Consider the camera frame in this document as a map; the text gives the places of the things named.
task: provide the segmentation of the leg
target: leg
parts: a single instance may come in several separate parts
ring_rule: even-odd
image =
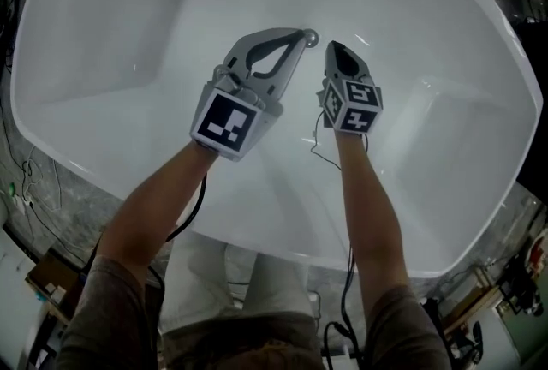
[[[307,266],[257,254],[243,310],[246,315],[298,312],[313,316],[305,285]]]
[[[158,323],[162,333],[236,311],[226,282],[225,248],[191,230],[174,240]]]

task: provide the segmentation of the white bathtub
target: white bathtub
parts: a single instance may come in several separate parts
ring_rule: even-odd
[[[340,176],[309,152],[325,46],[336,39],[383,89],[369,154],[400,218],[409,273],[448,271],[514,182],[542,108],[493,0],[28,0],[16,124],[123,199],[188,142],[201,88],[230,47],[269,27],[311,27],[320,44],[304,52],[272,131],[240,163],[212,169],[194,230],[346,267]],[[319,143],[337,160],[331,131]]]

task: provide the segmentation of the white acrylic surface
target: white acrylic surface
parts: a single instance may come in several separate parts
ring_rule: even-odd
[[[409,273],[448,271],[498,209],[542,107],[531,66],[493,0],[28,0],[12,106],[21,132],[119,198],[188,140],[198,97],[241,36],[311,27],[285,113],[240,163],[209,175],[194,229],[346,268],[340,176],[313,156],[315,93],[336,39],[367,62],[384,113],[372,163],[402,225]],[[319,151],[337,160],[332,132]]]

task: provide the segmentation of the person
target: person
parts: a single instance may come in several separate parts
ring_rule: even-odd
[[[365,362],[449,369],[442,340],[409,288],[399,223],[362,138],[334,134],[368,326]],[[143,296],[147,267],[216,159],[190,142],[126,199],[98,245],[57,368],[157,365]],[[299,267],[259,254],[238,310],[223,247],[191,230],[174,241],[158,324],[167,368],[324,368]]]

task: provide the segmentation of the forearm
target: forearm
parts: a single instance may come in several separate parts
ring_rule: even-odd
[[[104,232],[98,254],[122,263],[144,283],[146,268],[216,158],[194,142],[185,146],[129,195]]]
[[[355,134],[336,133],[350,244],[368,314],[382,294],[408,281],[396,214]]]

